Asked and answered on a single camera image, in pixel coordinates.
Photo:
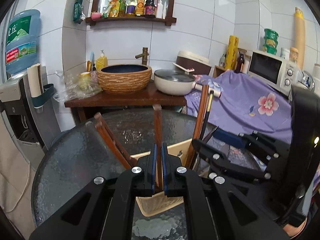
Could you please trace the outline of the green instant noodle cups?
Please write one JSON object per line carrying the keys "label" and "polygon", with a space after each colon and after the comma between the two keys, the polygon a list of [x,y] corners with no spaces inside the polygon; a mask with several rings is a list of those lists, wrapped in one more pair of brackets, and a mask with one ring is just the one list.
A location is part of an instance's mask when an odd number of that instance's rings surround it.
{"label": "green instant noodle cups", "polygon": [[264,29],[264,44],[262,51],[276,55],[278,46],[278,33],[272,29]]}

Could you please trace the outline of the dark soy sauce bottle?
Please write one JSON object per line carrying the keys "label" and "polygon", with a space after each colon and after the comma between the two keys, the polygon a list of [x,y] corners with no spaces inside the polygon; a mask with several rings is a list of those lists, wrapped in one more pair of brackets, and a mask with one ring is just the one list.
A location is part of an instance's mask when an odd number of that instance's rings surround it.
{"label": "dark soy sauce bottle", "polygon": [[144,5],[144,16],[148,18],[155,18],[157,14],[158,0],[146,0]]}

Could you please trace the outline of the wooden framed mirror shelf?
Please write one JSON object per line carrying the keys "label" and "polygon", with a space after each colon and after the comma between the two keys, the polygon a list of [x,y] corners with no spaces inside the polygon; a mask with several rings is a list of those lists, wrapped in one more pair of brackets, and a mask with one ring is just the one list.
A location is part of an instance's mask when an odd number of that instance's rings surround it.
{"label": "wooden framed mirror shelf", "polygon": [[171,26],[175,0],[93,0],[86,23],[107,21],[153,21]]}

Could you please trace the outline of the purple label bottle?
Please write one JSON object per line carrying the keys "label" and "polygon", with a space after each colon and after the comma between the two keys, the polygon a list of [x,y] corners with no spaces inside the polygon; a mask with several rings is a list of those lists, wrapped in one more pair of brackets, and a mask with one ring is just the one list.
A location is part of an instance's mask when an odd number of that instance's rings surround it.
{"label": "purple label bottle", "polygon": [[128,0],[126,6],[126,17],[135,17],[137,0]]}

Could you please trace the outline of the yellow soap bottle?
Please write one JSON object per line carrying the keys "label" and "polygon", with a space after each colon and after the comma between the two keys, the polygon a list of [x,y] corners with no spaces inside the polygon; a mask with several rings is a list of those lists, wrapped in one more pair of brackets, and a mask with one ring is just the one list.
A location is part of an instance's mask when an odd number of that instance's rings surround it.
{"label": "yellow soap bottle", "polygon": [[107,66],[107,57],[105,56],[105,53],[103,50],[101,50],[101,55],[99,56],[99,58],[96,60],[96,69],[100,70],[104,67]]}

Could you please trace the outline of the black chopstick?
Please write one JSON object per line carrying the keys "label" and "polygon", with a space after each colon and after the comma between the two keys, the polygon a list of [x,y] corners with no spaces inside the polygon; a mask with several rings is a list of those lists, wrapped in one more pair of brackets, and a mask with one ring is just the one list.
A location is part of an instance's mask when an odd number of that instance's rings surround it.
{"label": "black chopstick", "polygon": [[213,97],[214,97],[214,92],[211,90],[210,94],[209,94],[209,99],[208,99],[208,103],[207,103],[206,112],[205,112],[205,115],[204,115],[204,120],[203,120],[203,124],[202,124],[200,137],[199,137],[200,140],[202,140],[204,138],[204,133],[206,131],[206,126],[207,126],[207,122],[208,122],[208,119],[209,119],[210,109],[211,109],[211,106],[212,106]]}

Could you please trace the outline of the round glass table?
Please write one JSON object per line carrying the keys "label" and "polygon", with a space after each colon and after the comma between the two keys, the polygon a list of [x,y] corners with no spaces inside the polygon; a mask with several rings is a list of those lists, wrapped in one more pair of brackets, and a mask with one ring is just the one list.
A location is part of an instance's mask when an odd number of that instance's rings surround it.
{"label": "round glass table", "polygon": [[[107,113],[104,119],[131,155],[148,152],[154,143],[153,109]],[[31,210],[36,226],[97,176],[115,178],[123,166],[88,120],[64,132],[42,159],[33,181]],[[135,207],[132,239],[186,239],[184,206],[178,205],[152,217]]]}

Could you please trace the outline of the purple floral cloth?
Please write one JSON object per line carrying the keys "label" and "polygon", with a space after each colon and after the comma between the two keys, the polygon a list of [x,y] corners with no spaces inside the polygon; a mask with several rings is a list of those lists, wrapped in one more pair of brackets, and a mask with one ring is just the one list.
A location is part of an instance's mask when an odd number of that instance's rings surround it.
{"label": "purple floral cloth", "polygon": [[291,142],[291,106],[269,85],[233,71],[226,71],[217,78],[199,76],[196,81],[221,93],[219,98],[213,99],[209,123],[234,134],[257,131]]}

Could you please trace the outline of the yellow roll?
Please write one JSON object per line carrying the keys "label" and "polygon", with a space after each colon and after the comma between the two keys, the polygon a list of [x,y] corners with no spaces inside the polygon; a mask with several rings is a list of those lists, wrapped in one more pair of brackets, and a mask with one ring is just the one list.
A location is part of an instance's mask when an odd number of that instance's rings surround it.
{"label": "yellow roll", "polygon": [[226,69],[234,69],[235,68],[236,57],[237,57],[237,53],[238,53],[238,45],[239,45],[239,38],[231,35],[229,37],[227,54],[226,54],[226,59],[225,59],[225,68]]}

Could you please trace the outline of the white electric pot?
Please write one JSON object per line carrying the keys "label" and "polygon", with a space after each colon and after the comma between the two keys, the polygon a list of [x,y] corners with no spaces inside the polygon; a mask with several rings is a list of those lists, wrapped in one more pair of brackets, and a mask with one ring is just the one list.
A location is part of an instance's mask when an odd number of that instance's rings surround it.
{"label": "white electric pot", "polygon": [[185,96],[193,89],[202,90],[203,84],[200,83],[203,75],[195,75],[194,69],[185,69],[182,66],[173,63],[178,70],[158,69],[154,72],[154,83],[156,88],[168,95]]}

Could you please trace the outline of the beige plastic utensil holder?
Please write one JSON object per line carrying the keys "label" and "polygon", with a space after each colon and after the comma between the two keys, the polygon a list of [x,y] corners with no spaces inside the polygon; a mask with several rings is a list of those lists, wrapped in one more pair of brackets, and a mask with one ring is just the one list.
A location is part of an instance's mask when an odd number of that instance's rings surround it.
{"label": "beige plastic utensil holder", "polygon": [[187,222],[195,230],[208,212],[202,178],[182,165],[181,159],[171,155],[166,143],[153,146],[147,154],[138,154],[137,167],[132,172],[139,174],[147,169],[143,178],[136,182],[135,197],[141,213],[152,217],[168,209],[184,204]]}

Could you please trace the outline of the woven pattern basin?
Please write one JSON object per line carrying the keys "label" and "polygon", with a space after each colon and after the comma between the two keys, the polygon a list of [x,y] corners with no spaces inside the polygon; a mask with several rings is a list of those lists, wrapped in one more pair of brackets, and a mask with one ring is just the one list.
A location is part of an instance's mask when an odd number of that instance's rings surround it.
{"label": "woven pattern basin", "polygon": [[140,64],[116,64],[97,71],[99,86],[110,94],[143,90],[150,82],[152,68]]}

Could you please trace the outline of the clear plastic bag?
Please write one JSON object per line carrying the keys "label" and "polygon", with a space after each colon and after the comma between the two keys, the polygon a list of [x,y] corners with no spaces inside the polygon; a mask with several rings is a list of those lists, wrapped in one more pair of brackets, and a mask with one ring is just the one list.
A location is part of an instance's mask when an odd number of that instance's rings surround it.
{"label": "clear plastic bag", "polygon": [[102,88],[92,79],[91,72],[82,72],[78,75],[69,75],[64,89],[57,91],[53,99],[57,102],[66,102],[90,98],[100,92]]}

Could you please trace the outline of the paper cup holder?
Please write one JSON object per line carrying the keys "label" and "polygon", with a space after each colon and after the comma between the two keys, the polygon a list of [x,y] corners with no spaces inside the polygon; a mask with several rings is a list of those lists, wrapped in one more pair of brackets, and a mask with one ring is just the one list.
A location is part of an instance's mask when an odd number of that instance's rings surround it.
{"label": "paper cup holder", "polygon": [[42,72],[43,67],[38,63],[27,68],[27,77],[29,89],[31,94],[31,101],[33,107],[40,111],[40,109],[52,98],[54,95],[54,85],[52,83],[43,84]]}

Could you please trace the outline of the white microwave oven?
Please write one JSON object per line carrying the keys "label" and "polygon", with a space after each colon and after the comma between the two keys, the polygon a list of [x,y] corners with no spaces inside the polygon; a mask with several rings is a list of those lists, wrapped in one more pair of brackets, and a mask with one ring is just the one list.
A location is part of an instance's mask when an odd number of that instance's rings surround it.
{"label": "white microwave oven", "polygon": [[248,74],[287,97],[291,93],[291,86],[302,78],[302,71],[296,63],[259,50],[252,53]]}

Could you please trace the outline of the blue water bottle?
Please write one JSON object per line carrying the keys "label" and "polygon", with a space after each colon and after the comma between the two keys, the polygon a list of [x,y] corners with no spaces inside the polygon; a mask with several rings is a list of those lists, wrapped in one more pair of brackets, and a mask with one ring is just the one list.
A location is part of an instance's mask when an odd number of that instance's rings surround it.
{"label": "blue water bottle", "polygon": [[5,67],[10,75],[16,75],[39,62],[40,15],[37,9],[30,9],[10,20],[5,44]]}

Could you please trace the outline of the water dispenser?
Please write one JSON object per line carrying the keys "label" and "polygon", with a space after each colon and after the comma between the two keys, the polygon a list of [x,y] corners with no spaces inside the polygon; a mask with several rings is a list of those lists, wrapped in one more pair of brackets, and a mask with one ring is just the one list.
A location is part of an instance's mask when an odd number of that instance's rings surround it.
{"label": "water dispenser", "polygon": [[46,102],[40,108],[33,106],[27,72],[10,77],[1,84],[1,110],[9,120],[13,133],[22,145],[40,146],[47,152],[61,130],[54,112],[52,99],[54,85],[47,80],[46,67],[41,67]]}

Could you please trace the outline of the pink small bowl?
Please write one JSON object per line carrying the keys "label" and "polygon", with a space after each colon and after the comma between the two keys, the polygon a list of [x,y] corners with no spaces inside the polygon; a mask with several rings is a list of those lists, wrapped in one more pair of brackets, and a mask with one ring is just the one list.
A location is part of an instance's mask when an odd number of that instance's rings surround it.
{"label": "pink small bowl", "polygon": [[93,21],[98,20],[102,17],[102,14],[100,12],[92,12],[91,13],[91,19]]}

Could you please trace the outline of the beige cloth cover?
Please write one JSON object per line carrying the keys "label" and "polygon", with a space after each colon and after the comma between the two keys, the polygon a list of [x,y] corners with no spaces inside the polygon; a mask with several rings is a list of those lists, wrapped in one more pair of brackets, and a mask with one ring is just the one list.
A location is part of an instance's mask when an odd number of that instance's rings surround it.
{"label": "beige cloth cover", "polygon": [[34,176],[1,119],[1,208],[25,239],[35,229],[31,212]]}

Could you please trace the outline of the brown wooden chopstick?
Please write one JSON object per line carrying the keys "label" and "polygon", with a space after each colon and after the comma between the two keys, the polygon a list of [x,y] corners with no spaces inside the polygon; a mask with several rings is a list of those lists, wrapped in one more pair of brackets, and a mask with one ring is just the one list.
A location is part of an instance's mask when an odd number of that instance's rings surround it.
{"label": "brown wooden chopstick", "polygon": [[156,189],[155,192],[159,193],[163,190],[163,179],[162,179],[162,159],[161,159],[161,149],[162,149],[162,113],[160,105],[153,105],[153,122],[154,122],[154,132],[155,132],[155,144],[157,153],[157,164],[156,164]]}

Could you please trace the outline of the tall paper cup stack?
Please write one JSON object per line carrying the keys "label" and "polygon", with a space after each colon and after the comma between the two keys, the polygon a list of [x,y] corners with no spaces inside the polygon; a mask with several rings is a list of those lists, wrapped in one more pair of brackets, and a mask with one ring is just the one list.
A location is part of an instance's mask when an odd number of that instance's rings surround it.
{"label": "tall paper cup stack", "polygon": [[297,66],[303,70],[305,56],[305,20],[302,9],[295,7],[295,48],[298,50]]}

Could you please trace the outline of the yellow oil bottle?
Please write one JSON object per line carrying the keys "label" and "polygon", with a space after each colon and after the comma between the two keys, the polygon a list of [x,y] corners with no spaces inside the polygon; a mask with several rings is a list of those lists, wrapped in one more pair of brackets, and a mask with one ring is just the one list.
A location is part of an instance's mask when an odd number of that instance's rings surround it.
{"label": "yellow oil bottle", "polygon": [[143,16],[144,15],[144,4],[145,0],[137,0],[136,4],[136,16]]}

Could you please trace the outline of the white kettle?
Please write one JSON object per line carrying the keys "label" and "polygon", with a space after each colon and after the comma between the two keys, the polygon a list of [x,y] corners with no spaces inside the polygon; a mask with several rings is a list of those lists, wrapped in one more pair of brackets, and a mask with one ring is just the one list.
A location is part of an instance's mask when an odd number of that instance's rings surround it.
{"label": "white kettle", "polygon": [[307,71],[302,71],[299,82],[304,89],[308,89],[312,92],[315,91],[315,82],[312,75]]}

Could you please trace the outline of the brown white rice cooker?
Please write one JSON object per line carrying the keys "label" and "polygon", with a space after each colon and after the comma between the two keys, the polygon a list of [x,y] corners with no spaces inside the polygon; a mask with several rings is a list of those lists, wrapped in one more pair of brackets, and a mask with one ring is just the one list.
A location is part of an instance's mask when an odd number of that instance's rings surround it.
{"label": "brown white rice cooker", "polygon": [[209,75],[212,70],[208,58],[185,50],[178,52],[176,64],[184,69],[193,69],[195,75]]}

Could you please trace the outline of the brown glass bottle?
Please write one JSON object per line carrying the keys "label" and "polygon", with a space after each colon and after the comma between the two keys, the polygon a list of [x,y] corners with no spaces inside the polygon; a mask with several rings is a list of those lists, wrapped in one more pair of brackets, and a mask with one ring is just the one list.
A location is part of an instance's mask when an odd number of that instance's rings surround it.
{"label": "brown glass bottle", "polygon": [[244,53],[242,51],[239,52],[239,57],[236,62],[236,68],[234,70],[235,73],[240,73],[241,69],[245,63]]}

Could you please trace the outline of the brass faucet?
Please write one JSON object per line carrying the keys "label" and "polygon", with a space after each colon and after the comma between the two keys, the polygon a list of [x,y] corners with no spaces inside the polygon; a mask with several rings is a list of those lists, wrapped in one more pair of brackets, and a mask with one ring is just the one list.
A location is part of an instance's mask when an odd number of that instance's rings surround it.
{"label": "brass faucet", "polygon": [[148,47],[143,47],[142,53],[135,56],[135,59],[142,59],[142,65],[148,65]]}

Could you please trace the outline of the green hanging packet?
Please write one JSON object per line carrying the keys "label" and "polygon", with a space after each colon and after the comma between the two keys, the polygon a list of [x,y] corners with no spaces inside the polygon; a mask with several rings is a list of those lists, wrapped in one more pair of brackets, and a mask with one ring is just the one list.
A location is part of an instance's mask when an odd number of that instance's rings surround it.
{"label": "green hanging packet", "polygon": [[73,8],[73,22],[81,24],[85,20],[84,6],[82,5],[83,0],[76,0]]}

